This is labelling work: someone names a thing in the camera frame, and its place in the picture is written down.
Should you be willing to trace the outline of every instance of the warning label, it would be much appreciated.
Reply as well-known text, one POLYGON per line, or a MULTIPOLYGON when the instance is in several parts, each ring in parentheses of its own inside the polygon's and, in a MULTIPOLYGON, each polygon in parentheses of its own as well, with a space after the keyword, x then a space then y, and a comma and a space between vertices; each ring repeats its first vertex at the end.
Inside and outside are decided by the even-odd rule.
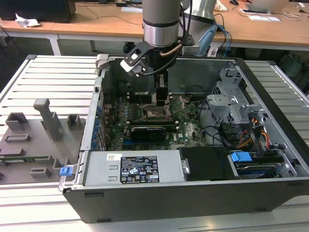
POLYGON ((156 156, 121 157, 120 171, 122 184, 160 182, 156 156))

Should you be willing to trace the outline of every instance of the wooden desk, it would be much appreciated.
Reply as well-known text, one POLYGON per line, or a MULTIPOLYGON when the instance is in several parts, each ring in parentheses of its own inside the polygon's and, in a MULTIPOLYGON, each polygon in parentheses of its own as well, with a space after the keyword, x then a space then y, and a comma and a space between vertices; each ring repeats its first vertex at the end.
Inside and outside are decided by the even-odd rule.
POLYGON ((56 24, 54 22, 40 22, 40 26, 24 28, 19 26, 15 21, 1 20, 0 25, 6 32, 26 32, 26 33, 51 33, 52 27, 56 24))
MULTIPOLYGON (((222 3, 228 11, 214 13, 223 15, 225 28, 233 37, 232 47, 309 51, 308 14, 302 13, 301 21, 282 15, 276 15, 282 22, 253 21, 239 15, 245 15, 239 10, 245 8, 243 2, 240 1, 237 7, 229 0, 222 0, 222 3)), ((295 3, 289 2, 285 10, 298 13, 299 9, 295 3)), ((216 19, 217 23, 222 24, 219 15, 216 19)), ((28 29, 14 21, 0 21, 0 24, 11 36, 49 39, 55 55, 61 55, 59 39, 90 40, 92 50, 95 50, 95 40, 141 42, 143 39, 142 13, 122 12, 116 5, 76 3, 76 14, 68 24, 42 22, 42 26, 28 29)), ((223 41, 223 33, 218 32, 210 50, 216 51, 223 41)))
MULTIPOLYGON (((229 0, 221 0, 221 2, 228 11, 215 12, 215 14, 223 15, 225 28, 233 38, 232 47, 309 50, 309 14, 301 13, 301 21, 291 20, 280 14, 272 16, 279 18, 281 22, 253 21, 239 10, 246 9, 244 2, 239 1, 237 7, 229 3, 229 0)), ((298 13, 299 8, 295 7, 294 2, 289 2, 283 10, 298 13)), ((215 18, 217 23, 222 25, 220 15, 215 18)), ((213 39, 212 47, 221 46, 222 41, 224 41, 224 35, 218 32, 213 39)))
POLYGON ((115 4, 75 5, 76 13, 70 23, 56 23, 52 33, 143 38, 142 13, 121 12, 122 8, 115 4))

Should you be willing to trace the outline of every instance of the label sticker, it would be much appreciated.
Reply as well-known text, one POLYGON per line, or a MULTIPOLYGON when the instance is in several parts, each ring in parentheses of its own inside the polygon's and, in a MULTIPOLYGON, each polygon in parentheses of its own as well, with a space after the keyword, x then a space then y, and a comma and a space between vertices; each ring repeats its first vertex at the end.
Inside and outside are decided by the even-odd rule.
POLYGON ((23 163, 23 162, 25 162, 24 160, 20 160, 20 159, 14 159, 14 160, 5 160, 4 161, 5 163, 23 163))
POLYGON ((121 157, 120 159, 120 182, 122 184, 160 182, 156 156, 121 157))
POLYGON ((107 154, 107 161, 119 161, 122 157, 122 154, 107 154))

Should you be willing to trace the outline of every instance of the crumpled paper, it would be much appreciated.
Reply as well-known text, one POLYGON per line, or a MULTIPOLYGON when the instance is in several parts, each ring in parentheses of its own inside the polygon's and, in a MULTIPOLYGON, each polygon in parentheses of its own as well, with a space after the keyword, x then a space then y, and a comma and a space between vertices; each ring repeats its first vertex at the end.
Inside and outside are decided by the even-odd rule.
POLYGON ((220 0, 217 0, 214 10, 215 11, 227 11, 227 8, 220 2, 220 0))
POLYGON ((35 27, 39 26, 39 22, 36 19, 26 19, 23 17, 16 15, 15 22, 17 22, 21 27, 27 28, 27 27, 35 27))

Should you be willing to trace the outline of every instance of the green circuit board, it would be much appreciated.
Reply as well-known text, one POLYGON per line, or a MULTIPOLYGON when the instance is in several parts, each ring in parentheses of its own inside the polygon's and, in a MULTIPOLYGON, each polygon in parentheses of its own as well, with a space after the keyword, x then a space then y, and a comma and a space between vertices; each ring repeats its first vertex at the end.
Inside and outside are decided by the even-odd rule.
POLYGON ((166 111, 157 110, 156 106, 129 103, 127 99, 118 98, 109 105, 110 111, 105 115, 106 128, 109 131, 107 150, 175 150, 181 146, 205 146, 206 138, 197 120, 197 103, 189 101, 189 97, 175 96, 169 104, 169 115, 166 111), (127 120, 139 123, 138 126, 127 124, 127 120), (151 127, 167 129, 166 139, 162 142, 132 142, 130 131, 132 127, 147 127, 143 122, 155 120, 157 124, 151 127))

